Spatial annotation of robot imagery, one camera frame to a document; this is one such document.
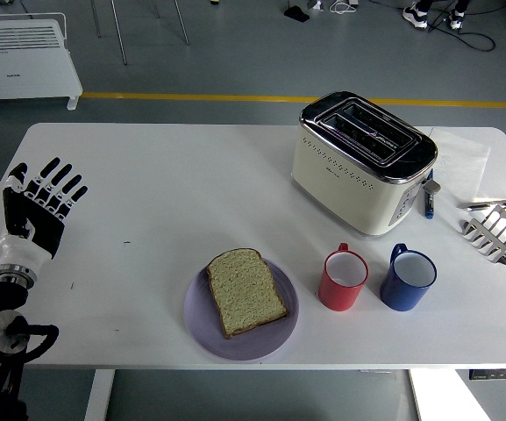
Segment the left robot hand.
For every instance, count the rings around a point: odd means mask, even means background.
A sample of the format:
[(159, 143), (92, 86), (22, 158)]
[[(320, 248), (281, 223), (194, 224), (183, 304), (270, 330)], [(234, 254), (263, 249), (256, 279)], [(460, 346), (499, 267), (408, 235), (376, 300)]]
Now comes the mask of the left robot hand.
[(33, 178), (21, 162), (7, 176), (3, 187), (6, 239), (22, 240), (54, 257), (65, 230), (64, 221), (87, 193), (82, 176), (71, 175), (72, 165), (50, 160)]

